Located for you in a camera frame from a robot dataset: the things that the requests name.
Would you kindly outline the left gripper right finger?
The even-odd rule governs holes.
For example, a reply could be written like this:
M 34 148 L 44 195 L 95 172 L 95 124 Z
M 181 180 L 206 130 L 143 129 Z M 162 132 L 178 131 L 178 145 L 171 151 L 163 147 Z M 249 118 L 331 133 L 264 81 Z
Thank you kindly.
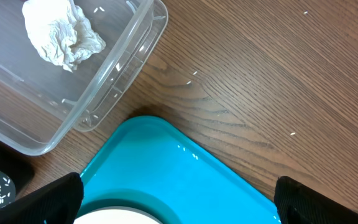
M 358 213 L 288 177 L 278 178 L 273 202 L 286 224 L 358 224 Z

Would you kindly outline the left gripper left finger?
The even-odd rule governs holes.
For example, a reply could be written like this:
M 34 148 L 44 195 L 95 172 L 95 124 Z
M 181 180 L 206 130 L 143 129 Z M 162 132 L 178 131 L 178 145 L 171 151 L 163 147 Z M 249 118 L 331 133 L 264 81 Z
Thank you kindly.
M 0 208 L 0 224 L 71 224 L 83 198 L 84 185 L 80 174 L 71 172 Z

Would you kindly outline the large pink plate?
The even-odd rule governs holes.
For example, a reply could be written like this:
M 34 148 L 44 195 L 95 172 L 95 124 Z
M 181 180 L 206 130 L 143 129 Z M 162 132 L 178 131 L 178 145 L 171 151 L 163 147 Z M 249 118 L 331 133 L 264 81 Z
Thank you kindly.
M 74 224 L 161 224 L 159 220 L 140 210 L 107 208 L 95 210 L 75 219 Z

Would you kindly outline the white tissue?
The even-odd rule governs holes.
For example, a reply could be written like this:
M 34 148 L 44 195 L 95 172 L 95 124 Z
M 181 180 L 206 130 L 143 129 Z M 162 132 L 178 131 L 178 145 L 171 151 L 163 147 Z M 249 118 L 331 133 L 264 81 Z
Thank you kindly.
M 73 0 L 28 0 L 22 7 L 25 29 L 39 56 L 72 72 L 106 47 Z

